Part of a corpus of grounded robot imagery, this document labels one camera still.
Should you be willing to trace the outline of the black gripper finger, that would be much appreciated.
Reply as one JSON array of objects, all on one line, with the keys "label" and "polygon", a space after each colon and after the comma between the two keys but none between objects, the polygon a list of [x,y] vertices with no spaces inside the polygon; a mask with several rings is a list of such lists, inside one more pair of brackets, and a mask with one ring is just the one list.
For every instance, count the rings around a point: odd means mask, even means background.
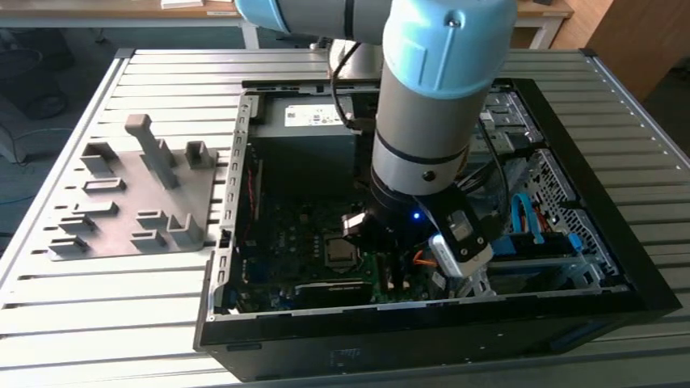
[{"label": "black gripper finger", "polygon": [[341,238],[348,243],[363,242],[363,231],[367,220],[365,213],[348,213],[340,217]]}]

